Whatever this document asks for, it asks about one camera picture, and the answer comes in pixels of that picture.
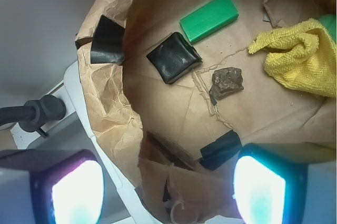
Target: green plastic block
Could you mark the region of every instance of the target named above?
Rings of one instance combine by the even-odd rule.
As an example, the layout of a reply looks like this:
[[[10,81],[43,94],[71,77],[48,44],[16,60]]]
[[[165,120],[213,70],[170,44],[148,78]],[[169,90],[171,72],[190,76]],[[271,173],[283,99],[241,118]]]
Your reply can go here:
[[[191,44],[235,21],[239,13],[232,0],[213,0],[180,20]]]

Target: black square object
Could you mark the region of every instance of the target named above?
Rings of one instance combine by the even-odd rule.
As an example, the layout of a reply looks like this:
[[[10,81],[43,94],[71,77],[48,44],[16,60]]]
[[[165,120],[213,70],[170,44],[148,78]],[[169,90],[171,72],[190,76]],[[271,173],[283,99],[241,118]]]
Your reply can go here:
[[[102,15],[93,36],[90,51],[91,63],[116,63],[124,61],[124,28]]]
[[[157,68],[165,83],[174,83],[202,63],[194,47],[175,32],[146,56]]]

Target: light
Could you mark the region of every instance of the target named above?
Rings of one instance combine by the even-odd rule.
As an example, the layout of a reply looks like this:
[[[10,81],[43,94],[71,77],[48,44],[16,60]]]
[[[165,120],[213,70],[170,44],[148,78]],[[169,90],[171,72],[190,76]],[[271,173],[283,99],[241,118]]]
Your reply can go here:
[[[234,170],[237,208],[247,224],[281,224],[285,180],[250,156],[241,157]]]
[[[56,223],[97,223],[103,203],[101,166],[85,161],[52,187]]]

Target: paper bag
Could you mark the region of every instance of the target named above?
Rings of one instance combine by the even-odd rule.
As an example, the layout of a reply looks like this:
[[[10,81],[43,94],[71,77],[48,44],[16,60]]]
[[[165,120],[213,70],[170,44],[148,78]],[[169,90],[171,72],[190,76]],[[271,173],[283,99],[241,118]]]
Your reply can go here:
[[[183,33],[179,20],[209,1],[96,0],[76,38],[97,141],[137,188],[148,211],[164,223],[203,222],[218,214],[239,217],[232,198],[237,155],[215,171],[198,162],[194,171],[184,170],[151,147],[144,132],[174,141],[194,160],[202,147],[231,129],[242,144],[335,141],[335,99],[285,89],[264,72],[266,53],[248,55],[246,49],[258,33],[272,28],[263,22],[263,5],[277,27],[330,13],[327,4],[303,7],[307,0],[297,0],[289,9],[287,0],[232,0],[240,14],[237,21],[194,45],[203,63],[172,85],[162,81],[146,55],[172,32]],[[122,66],[90,63],[91,40],[102,14],[125,27]],[[212,74],[229,66],[242,69],[244,90],[213,106],[208,94]],[[171,212],[162,201],[166,181]]]

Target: yellow towel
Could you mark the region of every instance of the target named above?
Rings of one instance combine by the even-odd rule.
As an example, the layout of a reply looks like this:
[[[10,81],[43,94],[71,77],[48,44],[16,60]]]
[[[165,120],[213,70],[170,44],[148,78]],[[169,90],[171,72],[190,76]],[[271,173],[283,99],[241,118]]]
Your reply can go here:
[[[319,21],[260,33],[248,52],[265,47],[264,70],[283,86],[336,97],[336,44]]]

